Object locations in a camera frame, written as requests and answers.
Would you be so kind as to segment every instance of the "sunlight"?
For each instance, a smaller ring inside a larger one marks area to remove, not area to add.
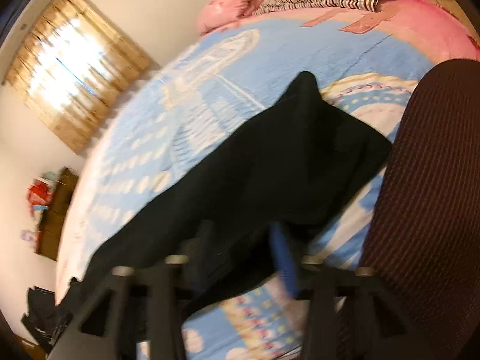
[[[101,63],[103,47],[93,36],[78,32],[78,27],[80,21],[74,19],[42,42],[40,64],[35,66],[28,88],[29,95],[38,93],[57,111],[78,95],[79,85],[85,86],[83,81],[91,74],[90,68],[105,71]],[[92,88],[86,88],[94,94]]]

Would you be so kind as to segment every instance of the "printed bedspread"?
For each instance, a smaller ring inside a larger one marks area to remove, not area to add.
[[[417,82],[447,59],[478,59],[467,30],[424,0],[384,0],[381,12],[311,8],[244,20],[189,47],[121,111],[91,155],[65,224],[57,300],[96,248],[177,182],[243,122],[270,107],[300,71],[323,98],[391,141]],[[381,171],[311,243],[354,269]],[[305,304],[274,277],[184,324],[190,360],[271,359],[302,341]],[[139,345],[145,358],[148,345]]]

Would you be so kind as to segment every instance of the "beige curtain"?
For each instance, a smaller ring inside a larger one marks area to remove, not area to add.
[[[79,153],[118,94],[151,62],[85,0],[53,0],[23,41],[6,79]]]

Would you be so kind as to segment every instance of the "black cloth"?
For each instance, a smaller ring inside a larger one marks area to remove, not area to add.
[[[186,314],[250,290],[274,270],[268,223],[285,223],[306,247],[390,149],[372,127],[324,102],[313,74],[302,72],[100,246],[75,290],[79,304],[115,266],[153,266],[196,235],[203,242],[186,266],[195,272]]]
[[[30,321],[51,338],[55,330],[55,294],[39,287],[29,288],[27,304]]]

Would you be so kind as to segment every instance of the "wooden cabinet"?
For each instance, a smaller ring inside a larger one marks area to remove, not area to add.
[[[49,209],[45,210],[38,225],[37,254],[57,261],[63,222],[77,181],[75,173],[68,168],[62,169]]]
[[[32,358],[32,360],[45,360],[47,358],[47,354],[45,353],[45,351],[37,344],[33,344],[18,335],[15,335],[15,337],[22,345],[22,348],[28,354],[28,356]]]

